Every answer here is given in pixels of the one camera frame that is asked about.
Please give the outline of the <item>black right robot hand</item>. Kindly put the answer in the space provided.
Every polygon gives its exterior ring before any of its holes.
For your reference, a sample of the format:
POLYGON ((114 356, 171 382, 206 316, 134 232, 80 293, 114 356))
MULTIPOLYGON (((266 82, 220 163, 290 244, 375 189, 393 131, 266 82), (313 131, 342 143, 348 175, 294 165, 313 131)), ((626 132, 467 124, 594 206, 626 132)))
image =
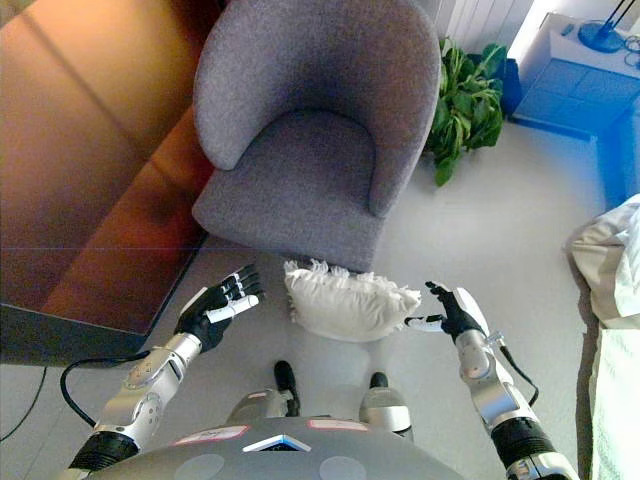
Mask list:
POLYGON ((488 323, 476 300, 466 289, 462 287, 449 289, 434 281, 426 281, 425 286, 443 305, 445 313, 406 317, 405 326, 423 332, 442 331, 448 334, 453 342, 470 330, 479 331, 485 338, 489 336, 488 323))

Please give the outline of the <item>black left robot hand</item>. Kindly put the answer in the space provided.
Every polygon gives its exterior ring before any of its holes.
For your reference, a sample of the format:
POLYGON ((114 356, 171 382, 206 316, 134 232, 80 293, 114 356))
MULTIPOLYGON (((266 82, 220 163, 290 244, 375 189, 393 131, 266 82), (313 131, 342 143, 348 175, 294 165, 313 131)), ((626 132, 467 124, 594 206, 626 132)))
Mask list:
POLYGON ((190 334, 201 344, 201 353, 215 348, 231 320, 264 300, 264 290, 254 264, 237 270, 220 283, 203 287, 183 307, 175 334, 190 334))

